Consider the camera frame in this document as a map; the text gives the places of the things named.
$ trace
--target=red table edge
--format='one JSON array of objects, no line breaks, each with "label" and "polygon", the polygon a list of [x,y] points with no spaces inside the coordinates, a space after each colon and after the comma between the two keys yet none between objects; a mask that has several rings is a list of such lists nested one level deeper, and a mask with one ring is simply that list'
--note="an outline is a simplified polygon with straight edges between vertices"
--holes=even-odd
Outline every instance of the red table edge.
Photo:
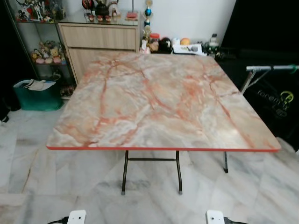
[{"label": "red table edge", "polygon": [[281,148],[273,149],[227,149],[227,148],[157,148],[157,147],[51,147],[49,150],[107,150],[107,151],[209,151],[209,152],[255,152],[255,153],[276,153]]}]

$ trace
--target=wooden cabinet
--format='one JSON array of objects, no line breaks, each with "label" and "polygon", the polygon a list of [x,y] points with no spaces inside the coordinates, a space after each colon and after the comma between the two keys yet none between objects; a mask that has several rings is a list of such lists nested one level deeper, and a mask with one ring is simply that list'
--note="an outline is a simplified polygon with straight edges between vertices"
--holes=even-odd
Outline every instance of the wooden cabinet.
[{"label": "wooden cabinet", "polygon": [[130,25],[129,22],[123,21],[126,25],[91,24],[82,21],[70,22],[70,20],[72,17],[65,22],[62,20],[59,29],[77,83],[83,77],[90,61],[102,50],[139,52],[139,23]]}]

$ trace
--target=black cable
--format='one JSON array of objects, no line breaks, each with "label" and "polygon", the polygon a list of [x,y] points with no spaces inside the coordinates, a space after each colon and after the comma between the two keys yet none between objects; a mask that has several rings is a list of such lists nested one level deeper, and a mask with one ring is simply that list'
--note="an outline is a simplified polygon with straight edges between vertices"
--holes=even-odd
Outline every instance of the black cable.
[{"label": "black cable", "polygon": [[56,220],[56,221],[53,221],[53,222],[50,222],[48,224],[54,224],[54,223],[62,223],[62,224],[67,224],[67,221],[69,220],[69,217],[66,216],[64,217],[63,219],[60,219],[60,220]]},{"label": "black cable", "polygon": [[225,224],[248,224],[248,223],[242,223],[242,222],[235,222],[235,221],[230,220],[227,217],[224,217],[224,223]]},{"label": "black cable", "polygon": [[247,223],[242,223],[242,222],[234,222],[234,221],[230,221],[231,224],[247,224]]}]

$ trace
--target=table top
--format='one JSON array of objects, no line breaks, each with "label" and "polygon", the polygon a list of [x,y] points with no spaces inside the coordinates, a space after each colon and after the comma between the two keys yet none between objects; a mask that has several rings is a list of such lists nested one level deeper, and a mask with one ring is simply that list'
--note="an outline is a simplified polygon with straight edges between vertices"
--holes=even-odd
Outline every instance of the table top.
[{"label": "table top", "polygon": [[281,146],[217,62],[103,51],[59,118],[53,150],[276,152]]},{"label": "table top", "polygon": [[101,24],[101,25],[118,25],[118,26],[133,26],[137,27],[139,21],[126,20],[128,11],[120,10],[121,15],[118,17],[111,17],[110,22],[105,20],[102,22],[98,21],[98,18],[94,17],[94,22],[87,21],[84,17],[84,10],[81,9],[72,15],[65,17],[60,23],[79,23],[79,24]]}]

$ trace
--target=orange ball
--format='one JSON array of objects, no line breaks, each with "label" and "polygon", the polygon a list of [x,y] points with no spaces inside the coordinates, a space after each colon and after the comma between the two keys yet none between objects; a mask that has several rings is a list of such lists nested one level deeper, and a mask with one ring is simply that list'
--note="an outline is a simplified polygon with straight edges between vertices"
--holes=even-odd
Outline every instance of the orange ball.
[{"label": "orange ball", "polygon": [[181,40],[181,45],[189,45],[190,44],[190,39],[189,38],[183,38]]}]

